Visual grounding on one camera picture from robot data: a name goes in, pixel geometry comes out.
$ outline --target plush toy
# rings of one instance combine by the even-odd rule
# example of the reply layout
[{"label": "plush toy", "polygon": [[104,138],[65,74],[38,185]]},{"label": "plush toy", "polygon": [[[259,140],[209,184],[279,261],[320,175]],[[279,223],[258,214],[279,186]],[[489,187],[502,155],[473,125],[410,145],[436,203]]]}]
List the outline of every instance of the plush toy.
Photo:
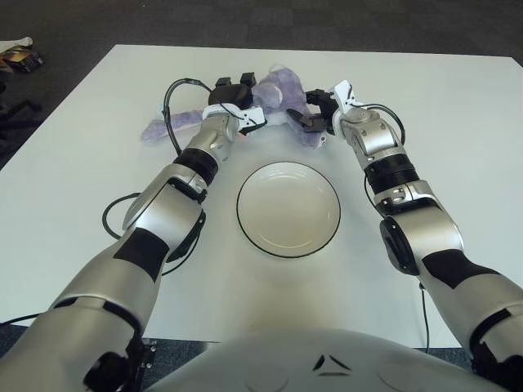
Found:
[{"label": "plush toy", "polygon": [[[304,132],[302,125],[293,121],[287,109],[294,109],[302,114],[311,112],[306,105],[306,95],[300,78],[289,68],[282,65],[273,66],[269,74],[252,89],[253,104],[261,106],[267,120],[267,126],[288,123],[296,137],[305,145],[317,148],[323,144],[321,132]],[[192,110],[171,116],[174,132],[194,128],[196,131],[202,122],[202,111]],[[167,135],[163,119],[151,121],[142,132],[143,141],[157,140]]]}]

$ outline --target gray carpet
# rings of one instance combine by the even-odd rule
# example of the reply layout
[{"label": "gray carpet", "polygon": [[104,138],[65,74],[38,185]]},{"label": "gray carpet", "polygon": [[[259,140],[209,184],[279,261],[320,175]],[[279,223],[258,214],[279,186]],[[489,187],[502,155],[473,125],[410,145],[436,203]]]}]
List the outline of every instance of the gray carpet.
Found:
[{"label": "gray carpet", "polygon": [[[37,117],[45,118],[116,43],[512,56],[523,65],[523,2],[2,0],[0,39],[26,35],[47,63],[34,73],[17,74],[2,98],[11,104],[35,100],[43,106]],[[29,113],[20,116],[26,119]],[[0,143],[0,167],[33,131],[3,132],[7,140]],[[0,330],[0,355],[23,330]],[[159,341],[145,383],[202,351],[196,342]],[[431,352],[470,366],[462,350]]]}]

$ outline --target black cable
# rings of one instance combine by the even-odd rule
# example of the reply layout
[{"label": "black cable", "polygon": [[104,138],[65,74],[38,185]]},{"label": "black cable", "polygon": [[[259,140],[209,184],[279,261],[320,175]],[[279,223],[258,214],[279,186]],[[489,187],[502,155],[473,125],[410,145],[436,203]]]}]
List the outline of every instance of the black cable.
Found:
[{"label": "black cable", "polygon": [[116,234],[110,227],[109,227],[109,224],[107,223],[107,215],[109,214],[109,211],[111,211],[111,209],[118,203],[121,203],[122,201],[124,200],[128,200],[130,198],[137,198],[138,196],[140,196],[140,192],[135,192],[134,194],[128,194],[127,196],[122,196],[121,198],[117,198],[116,200],[114,200],[113,202],[110,203],[109,206],[107,206],[104,210],[104,212],[101,214],[101,224],[102,226],[104,226],[104,229],[105,231],[107,232],[108,235],[110,235],[111,237],[113,237],[114,239],[120,239],[121,238],[121,235],[118,235]]},{"label": "black cable", "polygon": [[355,108],[362,108],[362,109],[376,109],[376,110],[381,110],[381,111],[387,113],[389,116],[392,117],[392,119],[396,122],[396,124],[398,124],[398,127],[400,128],[400,132],[401,132],[401,136],[400,136],[401,144],[402,145],[405,144],[406,135],[405,135],[405,127],[403,126],[403,123],[401,122],[398,115],[396,113],[394,113],[392,110],[390,110],[389,108],[387,108],[385,105],[381,105],[381,104],[353,105],[353,104],[351,104],[351,106],[355,107]]},{"label": "black cable", "polygon": [[[230,110],[228,110],[221,102],[220,106],[232,117],[237,118],[238,120],[244,120],[243,118],[237,116],[236,114],[232,113]],[[252,122],[254,125],[258,125],[257,122],[255,122],[252,118],[248,118],[248,121]]]},{"label": "black cable", "polygon": [[427,346],[425,347],[425,353],[428,354],[428,349],[430,347],[431,342],[431,335],[428,330],[427,307],[425,306],[425,287],[420,283],[419,289],[422,291],[423,319],[425,320],[425,331],[427,334]]},{"label": "black cable", "polygon": [[35,314],[30,314],[29,316],[22,316],[22,317],[17,317],[17,318],[13,318],[11,320],[4,321],[3,323],[0,323],[0,328],[6,327],[7,325],[10,325],[10,324],[13,324],[13,323],[18,323],[19,321],[35,319],[40,314],[41,313],[35,313]]},{"label": "black cable", "polygon": [[169,102],[171,101],[171,95],[172,92],[182,84],[192,84],[194,86],[200,86],[203,87],[205,90],[211,92],[212,90],[207,87],[203,82],[197,80],[197,79],[191,79],[191,78],[183,78],[178,79],[175,82],[169,86],[167,91],[165,92],[165,96],[163,97],[163,121],[165,122],[165,127],[167,128],[167,133],[169,134],[169,138],[171,139],[172,145],[174,146],[174,149],[177,152],[177,155],[179,156],[181,154],[181,148],[178,144],[177,138],[174,136],[174,131],[172,129],[171,125],[171,110],[169,108]]},{"label": "black cable", "polygon": [[170,274],[172,271],[175,271],[178,268],[180,268],[183,265],[183,263],[185,263],[187,261],[187,259],[190,257],[190,255],[192,255],[193,250],[196,248],[196,245],[198,244],[198,240],[199,240],[199,236],[196,237],[196,240],[194,241],[193,247],[190,249],[189,253],[187,253],[186,257],[182,261],[180,261],[180,263],[176,267],[173,267],[173,268],[171,268],[168,271],[162,272],[162,276]]}]

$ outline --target white table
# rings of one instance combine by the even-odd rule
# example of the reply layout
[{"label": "white table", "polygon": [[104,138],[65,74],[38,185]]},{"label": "white table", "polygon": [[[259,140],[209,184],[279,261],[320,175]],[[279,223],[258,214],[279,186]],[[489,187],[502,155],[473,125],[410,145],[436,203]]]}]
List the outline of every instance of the white table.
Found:
[{"label": "white table", "polygon": [[[0,319],[46,309],[111,243],[101,228],[104,207],[144,189],[172,161],[167,138],[154,145],[138,139],[172,80],[211,85],[247,71],[260,79],[274,63],[295,70],[306,89],[347,78],[362,101],[393,108],[405,123],[418,174],[460,226],[469,258],[523,284],[523,73],[514,60],[116,46],[0,172]],[[183,87],[173,95],[172,112],[205,102],[204,91]],[[181,143],[189,137],[181,135]],[[322,172],[342,200],[333,241],[292,261],[258,251],[235,215],[246,176],[285,159]],[[362,178],[340,140],[304,149],[286,127],[238,140],[204,203],[208,222],[199,246],[163,280],[145,334],[220,341],[262,328],[336,327],[423,346],[417,280],[388,261]],[[114,209],[113,227],[127,205]],[[431,345],[458,345],[431,301],[428,312]]]}]

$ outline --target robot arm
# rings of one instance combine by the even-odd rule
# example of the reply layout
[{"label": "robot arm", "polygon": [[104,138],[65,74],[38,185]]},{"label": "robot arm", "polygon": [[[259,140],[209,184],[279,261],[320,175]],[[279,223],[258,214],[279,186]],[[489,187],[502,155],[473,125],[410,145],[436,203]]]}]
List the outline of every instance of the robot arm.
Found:
[{"label": "robot arm", "polygon": [[[245,92],[239,85],[217,89]],[[123,236],[95,256],[0,360],[0,390],[114,391],[132,382],[141,336],[159,291],[163,265],[184,256],[205,222],[205,199],[236,134],[263,124],[211,93],[199,133],[129,208]]]},{"label": "robot arm", "polygon": [[429,291],[475,372],[521,390],[523,290],[465,257],[458,227],[378,112],[358,107],[348,82],[338,84],[334,95],[334,132],[352,146],[373,189],[391,263]]}]

